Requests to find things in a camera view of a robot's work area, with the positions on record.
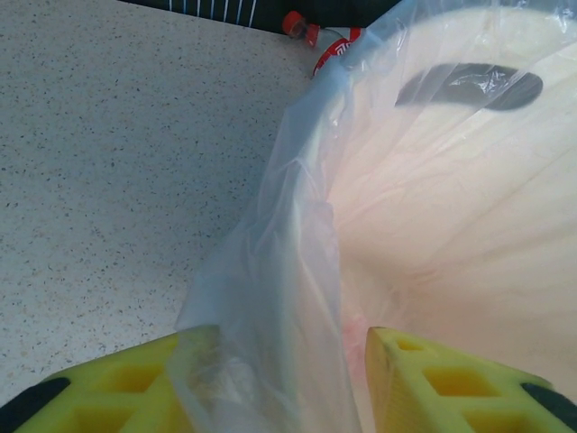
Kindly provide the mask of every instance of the white trash bin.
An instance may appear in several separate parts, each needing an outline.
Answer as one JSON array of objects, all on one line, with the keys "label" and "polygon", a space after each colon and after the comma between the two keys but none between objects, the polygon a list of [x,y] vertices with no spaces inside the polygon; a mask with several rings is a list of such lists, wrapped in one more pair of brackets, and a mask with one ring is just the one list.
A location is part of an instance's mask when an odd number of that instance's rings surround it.
[{"label": "white trash bin", "polygon": [[467,3],[401,3],[287,110],[180,314],[220,330],[171,371],[201,428],[373,431],[370,326],[577,397],[577,6]]}]

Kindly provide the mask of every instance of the plastic bag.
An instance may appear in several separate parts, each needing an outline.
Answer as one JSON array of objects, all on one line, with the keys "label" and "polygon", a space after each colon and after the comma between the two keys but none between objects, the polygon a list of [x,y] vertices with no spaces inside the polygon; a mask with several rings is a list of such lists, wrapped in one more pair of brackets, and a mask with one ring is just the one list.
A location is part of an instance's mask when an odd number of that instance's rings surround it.
[{"label": "plastic bag", "polygon": [[325,66],[181,311],[199,431],[374,431],[369,326],[577,395],[576,11],[406,1]]}]

